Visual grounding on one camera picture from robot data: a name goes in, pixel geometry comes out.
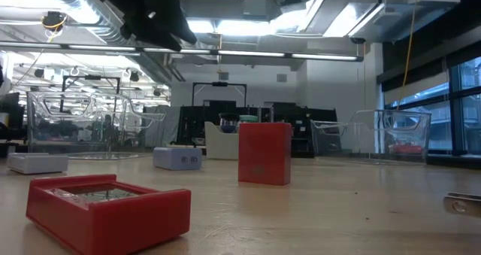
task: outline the pipe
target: pipe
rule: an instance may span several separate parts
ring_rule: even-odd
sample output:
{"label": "pipe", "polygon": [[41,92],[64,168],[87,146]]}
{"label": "pipe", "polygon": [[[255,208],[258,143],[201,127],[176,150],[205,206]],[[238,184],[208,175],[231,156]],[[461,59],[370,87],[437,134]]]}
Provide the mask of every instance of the pipe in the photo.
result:
{"label": "pipe", "polygon": [[[120,27],[123,21],[110,9],[106,4],[99,0],[60,0],[70,7],[72,17],[78,22],[82,23],[82,19],[88,19],[96,15],[98,17],[98,26],[101,28],[88,28],[88,30],[97,35],[100,39],[105,41],[108,45],[123,46],[132,45],[133,41],[125,39]],[[159,68],[159,64],[149,55],[142,53],[139,57],[128,57],[133,62],[138,63],[145,68],[145,73],[149,75],[157,83],[167,83],[171,80],[162,71],[163,66]]]}

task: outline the red box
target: red box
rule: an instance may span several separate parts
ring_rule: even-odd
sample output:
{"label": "red box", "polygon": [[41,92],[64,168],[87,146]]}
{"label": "red box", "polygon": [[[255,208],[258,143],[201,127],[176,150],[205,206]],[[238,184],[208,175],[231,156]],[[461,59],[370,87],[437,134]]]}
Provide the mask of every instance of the red box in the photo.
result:
{"label": "red box", "polygon": [[26,216],[78,254],[127,254],[189,231],[189,190],[161,192],[116,175],[30,181]]}
{"label": "red box", "polygon": [[241,123],[239,181],[280,186],[290,183],[291,137],[288,123]]}

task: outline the wooden table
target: wooden table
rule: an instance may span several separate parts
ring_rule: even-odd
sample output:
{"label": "wooden table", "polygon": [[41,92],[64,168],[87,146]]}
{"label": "wooden table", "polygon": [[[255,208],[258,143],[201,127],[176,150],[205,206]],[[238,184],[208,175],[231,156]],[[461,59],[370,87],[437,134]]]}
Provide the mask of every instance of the wooden table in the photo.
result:
{"label": "wooden table", "polygon": [[[192,191],[191,231],[141,254],[456,255],[481,250],[481,219],[447,214],[442,203],[449,191],[481,193],[476,171],[294,159],[291,184],[271,187],[238,183],[235,161],[210,160],[201,171],[171,172],[153,168],[147,157],[71,161],[67,174],[104,173],[159,190]],[[1,253],[67,254],[25,218],[33,177],[0,165]]]}

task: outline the open red box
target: open red box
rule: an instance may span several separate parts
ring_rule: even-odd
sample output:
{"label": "open red box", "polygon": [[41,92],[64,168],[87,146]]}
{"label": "open red box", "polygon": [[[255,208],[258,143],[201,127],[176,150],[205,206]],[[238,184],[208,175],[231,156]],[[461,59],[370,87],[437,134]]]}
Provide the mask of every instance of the open red box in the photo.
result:
{"label": "open red box", "polygon": [[158,191],[116,175],[30,182],[26,216],[79,254],[142,250],[189,231],[189,190]]}

